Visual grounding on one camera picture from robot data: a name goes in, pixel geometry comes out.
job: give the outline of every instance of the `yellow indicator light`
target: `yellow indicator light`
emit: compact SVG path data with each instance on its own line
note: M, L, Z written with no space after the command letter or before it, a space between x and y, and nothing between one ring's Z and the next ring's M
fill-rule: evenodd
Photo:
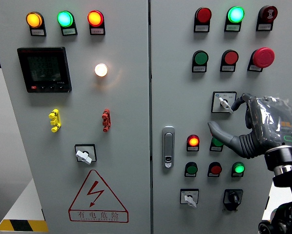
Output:
M26 21L32 28L39 28L43 23L41 15L37 12L30 12L26 17Z
M93 27L98 27L103 23L104 17L100 11L95 10L88 13L87 20Z
M95 67L95 73L99 77L104 77L107 74L107 71L108 71L108 68L103 63L97 64Z
M199 143L199 140L197 138L192 138L189 140L189 145L190 146L197 146Z

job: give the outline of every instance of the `illuminated green light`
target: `illuminated green light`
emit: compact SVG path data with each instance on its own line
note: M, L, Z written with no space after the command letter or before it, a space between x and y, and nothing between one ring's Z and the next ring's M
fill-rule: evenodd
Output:
M240 6L232 7L228 12L229 21L232 23L239 23L245 16L244 9Z
M243 173L245 170L245 166L242 162L234 163L233 169L236 173Z
M62 27L69 27L73 23L72 14L68 11L59 12L57 15L57 20Z

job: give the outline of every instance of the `white indicator light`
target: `white indicator light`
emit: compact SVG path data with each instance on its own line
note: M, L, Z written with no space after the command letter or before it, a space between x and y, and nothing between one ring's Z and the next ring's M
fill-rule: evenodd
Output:
M107 74L108 68L105 64L99 63L95 67L95 73L99 77L104 77Z

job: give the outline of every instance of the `high voltage warning sign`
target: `high voltage warning sign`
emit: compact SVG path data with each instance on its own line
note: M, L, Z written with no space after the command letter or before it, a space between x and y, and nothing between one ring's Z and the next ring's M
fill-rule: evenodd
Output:
M128 223L128 211L96 170L91 170L69 208L70 221Z

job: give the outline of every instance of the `red indicator light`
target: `red indicator light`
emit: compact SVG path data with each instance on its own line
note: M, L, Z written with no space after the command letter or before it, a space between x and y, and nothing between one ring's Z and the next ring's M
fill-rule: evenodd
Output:
M265 23L272 23L276 19L277 13L275 6L264 6L259 11L259 17Z
M201 23L207 23L210 21L211 15L212 13L209 8L200 8L197 12L196 18Z
M99 27L104 21L104 16L100 11L94 10L88 13L87 21L93 27Z
M224 61L229 65L235 64L238 61L237 52L235 51L228 52L224 57Z
M274 62L275 53L268 47L256 50L252 56L253 64L259 68L266 68Z
M197 135L190 135L187 138L187 142L191 147L196 147L199 145L199 137Z
M214 166L211 168L211 173L214 175L218 175L222 172L222 167L221 166Z

